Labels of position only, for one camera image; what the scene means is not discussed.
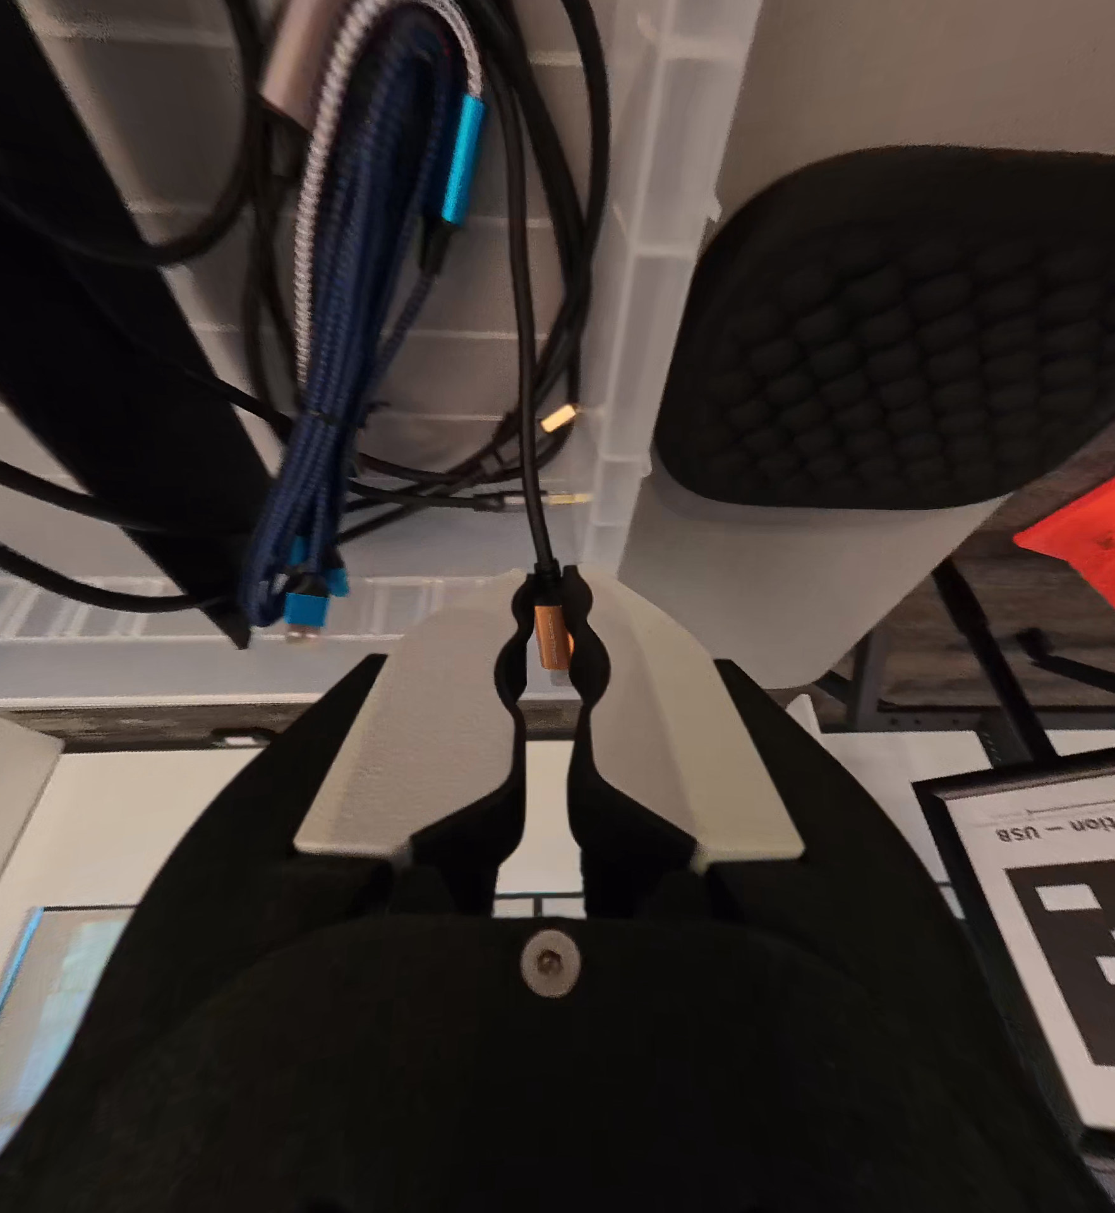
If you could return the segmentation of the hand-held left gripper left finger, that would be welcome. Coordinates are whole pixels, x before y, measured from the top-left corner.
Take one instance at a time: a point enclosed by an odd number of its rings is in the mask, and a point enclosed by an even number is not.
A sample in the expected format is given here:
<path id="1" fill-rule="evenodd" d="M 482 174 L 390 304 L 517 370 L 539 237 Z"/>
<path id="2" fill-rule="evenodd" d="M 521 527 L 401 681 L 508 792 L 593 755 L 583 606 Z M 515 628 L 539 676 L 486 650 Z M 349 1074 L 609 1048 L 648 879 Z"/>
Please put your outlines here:
<path id="1" fill-rule="evenodd" d="M 298 851 L 497 868 L 524 825 L 517 709 L 532 634 L 524 575 L 497 575 L 382 659 L 296 829 Z"/>

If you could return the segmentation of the clear plastic bin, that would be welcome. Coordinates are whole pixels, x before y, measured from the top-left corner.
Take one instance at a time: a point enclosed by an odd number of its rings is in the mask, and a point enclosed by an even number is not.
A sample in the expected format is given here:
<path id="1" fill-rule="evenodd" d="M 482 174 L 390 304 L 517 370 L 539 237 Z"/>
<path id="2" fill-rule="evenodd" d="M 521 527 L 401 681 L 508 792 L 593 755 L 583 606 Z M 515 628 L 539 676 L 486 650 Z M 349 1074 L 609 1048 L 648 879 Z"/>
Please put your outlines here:
<path id="1" fill-rule="evenodd" d="M 263 55 L 281 1 L 255 1 Z M 755 21 L 757 1 L 462 1 L 480 57 L 502 64 L 524 128 L 528 285 L 537 416 L 563 403 L 570 423 L 537 434 L 547 525 L 561 563 L 615 573 L 624 552 L 652 427 L 685 304 Z M 467 211 L 425 296 L 421 219 L 403 224 L 403 261 L 379 302 L 382 344 L 410 326 L 368 392 L 351 444 L 355 488 L 335 490 L 338 586 L 318 635 L 290 622 L 248 624 L 233 646 L 200 611 L 119 613 L 60 598 L 0 573 L 0 711 L 34 705 L 276 702 L 324 692 L 366 654 L 384 654 L 425 615 L 510 569 L 530 571 L 532 538 L 517 477 L 517 324 L 510 171 L 499 108 L 454 53 L 456 92 L 482 95 L 484 123 Z M 270 482 L 281 433 L 301 401 L 305 285 L 294 267 L 320 222 L 296 217 L 318 198 L 311 132 L 259 97 L 265 143 L 253 152 L 253 233 L 244 239 L 242 403 Z M 0 440 L 19 445 L 0 407 Z"/>

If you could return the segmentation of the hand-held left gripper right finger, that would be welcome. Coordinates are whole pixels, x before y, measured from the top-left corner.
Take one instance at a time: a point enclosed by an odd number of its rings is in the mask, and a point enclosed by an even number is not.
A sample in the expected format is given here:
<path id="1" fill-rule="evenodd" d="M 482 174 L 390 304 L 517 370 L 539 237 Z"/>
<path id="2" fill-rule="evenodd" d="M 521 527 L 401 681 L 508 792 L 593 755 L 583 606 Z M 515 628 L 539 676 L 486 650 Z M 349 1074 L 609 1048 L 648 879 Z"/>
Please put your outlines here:
<path id="1" fill-rule="evenodd" d="M 583 735 L 569 772 L 687 840 L 694 871 L 799 858 L 805 842 L 707 648 L 607 571 L 565 575 Z"/>

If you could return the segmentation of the black framed sign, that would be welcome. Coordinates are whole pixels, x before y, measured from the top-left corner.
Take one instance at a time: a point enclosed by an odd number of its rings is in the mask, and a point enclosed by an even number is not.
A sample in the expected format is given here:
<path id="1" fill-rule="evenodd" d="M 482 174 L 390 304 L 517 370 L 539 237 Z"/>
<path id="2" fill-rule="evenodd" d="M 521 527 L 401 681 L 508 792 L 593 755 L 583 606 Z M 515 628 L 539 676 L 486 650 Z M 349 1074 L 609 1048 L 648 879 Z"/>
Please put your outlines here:
<path id="1" fill-rule="evenodd" d="M 1115 1157 L 1115 748 L 913 783 L 1015 1048 Z"/>

